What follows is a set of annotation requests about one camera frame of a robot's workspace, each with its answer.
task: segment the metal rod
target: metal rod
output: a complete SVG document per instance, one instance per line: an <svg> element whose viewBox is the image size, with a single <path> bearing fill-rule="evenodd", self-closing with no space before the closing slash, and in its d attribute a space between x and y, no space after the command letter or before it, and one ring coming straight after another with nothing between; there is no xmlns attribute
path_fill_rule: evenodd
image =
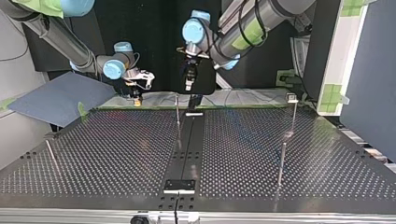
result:
<svg viewBox="0 0 396 224"><path fill-rule="evenodd" d="M286 143L283 143L282 152L280 154L279 177L277 179L277 184L279 186L282 186L282 175L283 175L283 166L285 165L285 156L286 156Z"/></svg>
<svg viewBox="0 0 396 224"><path fill-rule="evenodd" d="M53 151L52 151L52 147L50 146L50 141L48 139L46 139L46 143L47 143L47 148L49 149L50 157L53 160L56 160L55 155L53 154Z"/></svg>
<svg viewBox="0 0 396 224"><path fill-rule="evenodd" d="M178 93L176 93L176 113L177 113L177 126L180 126L180 115L178 113Z"/></svg>
<svg viewBox="0 0 396 224"><path fill-rule="evenodd" d="M296 120L296 113L297 113L297 103L294 103L293 126L294 126L294 121Z"/></svg>

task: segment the white panel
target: white panel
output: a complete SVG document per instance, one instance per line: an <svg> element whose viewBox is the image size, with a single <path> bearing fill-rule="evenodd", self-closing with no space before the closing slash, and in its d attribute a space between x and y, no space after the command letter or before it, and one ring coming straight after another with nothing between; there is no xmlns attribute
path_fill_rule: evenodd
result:
<svg viewBox="0 0 396 224"><path fill-rule="evenodd" d="M17 113L0 119L0 170L30 151L50 132L48 123Z"/></svg>
<svg viewBox="0 0 396 224"><path fill-rule="evenodd" d="M0 27L0 61L22 55L27 42L2 11ZM0 80L0 101L32 91L45 83L43 73L35 71L29 51L17 60L0 62Z"/></svg>
<svg viewBox="0 0 396 224"><path fill-rule="evenodd" d="M27 42L0 11L0 101L21 96L45 83L43 73L35 71L30 52L19 59L4 61L22 55ZM0 111L0 169L15 161L21 154L43 141L50 132L48 123L30 119L12 111Z"/></svg>

